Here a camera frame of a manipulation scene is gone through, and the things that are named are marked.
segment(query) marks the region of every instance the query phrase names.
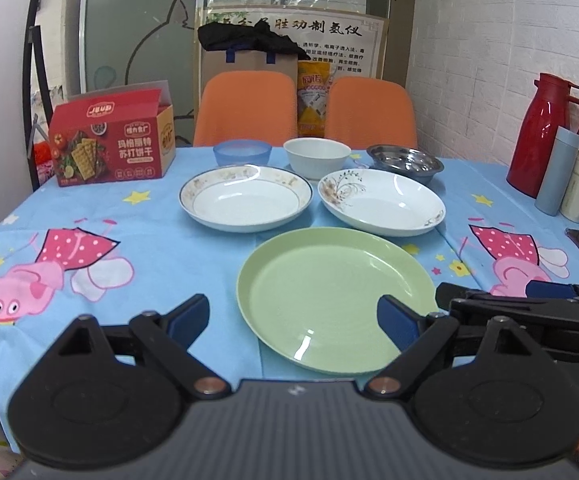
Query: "white plate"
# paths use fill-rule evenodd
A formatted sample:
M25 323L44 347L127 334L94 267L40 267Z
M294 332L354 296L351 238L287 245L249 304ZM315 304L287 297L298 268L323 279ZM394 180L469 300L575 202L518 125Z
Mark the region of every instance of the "white plate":
M334 216L375 235L422 235L445 218L445 205L436 193L387 171L335 171L321 179L318 193Z
M244 164L193 177L181 188L179 200L207 227L255 233L294 220L309 205L312 193L310 184L297 174Z

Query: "table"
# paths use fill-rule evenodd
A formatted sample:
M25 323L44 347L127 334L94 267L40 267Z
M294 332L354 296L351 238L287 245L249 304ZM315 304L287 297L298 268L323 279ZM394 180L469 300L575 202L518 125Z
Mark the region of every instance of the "table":
M355 154L347 166L369 162ZM160 180L61 189L51 179L0 223L0 420L14 450L5 423L10 395L83 313L100 324L125 323L145 310L168 312L200 292L210 300L210 323L190 352L234 387L243 378L324 377L258 342L238 311L236 276L257 245L281 232L345 225L317 194L303 215L276 230L229 234L200 225L182 211L178 192L215 164L211 148L180 148ZM275 148L270 165L287 164L282 148ZM444 164L429 185L447 208L444 223L426 235L392 238L435 285L524 296L535 278L579 283L579 250L563 233L579 224L535 209L532 199L505 182L503 166ZM54 254L68 256L60 262L62 272L47 270L46 258ZM42 275L41 282L29 285L36 280L31 272Z

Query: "peppa pig print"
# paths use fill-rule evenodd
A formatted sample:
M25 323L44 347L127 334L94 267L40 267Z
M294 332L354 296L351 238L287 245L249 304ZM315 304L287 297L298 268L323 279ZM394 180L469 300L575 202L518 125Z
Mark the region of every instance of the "peppa pig print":
M119 242L105 234L81 228L50 229L40 249L37 238L34 235L26 245L38 252L36 259L15 265L0 277L0 324L44 312L55 293L63 290L68 273L72 291L91 302L134 277L132 264L115 256Z
M494 259L493 273L501 283L494 285L490 294L524 298L530 281L552 281L546 270L559 278L569 276L567 254L560 249L540 247L531 235L471 224L469 228Z

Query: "cracker box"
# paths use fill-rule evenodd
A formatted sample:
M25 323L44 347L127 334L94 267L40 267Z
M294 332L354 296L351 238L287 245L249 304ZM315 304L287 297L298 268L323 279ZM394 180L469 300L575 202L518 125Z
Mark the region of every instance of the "cracker box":
M59 186L164 176L174 160L167 85L77 96L54 110L49 138Z

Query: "metal screw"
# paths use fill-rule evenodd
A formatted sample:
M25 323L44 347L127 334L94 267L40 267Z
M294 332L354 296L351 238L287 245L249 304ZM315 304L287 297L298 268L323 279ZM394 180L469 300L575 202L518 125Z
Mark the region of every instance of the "metal screw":
M205 395L220 394L228 385L219 377L204 377L194 383L197 392Z
M391 377L376 377L369 382L369 389L375 394L394 394L401 389L401 382Z

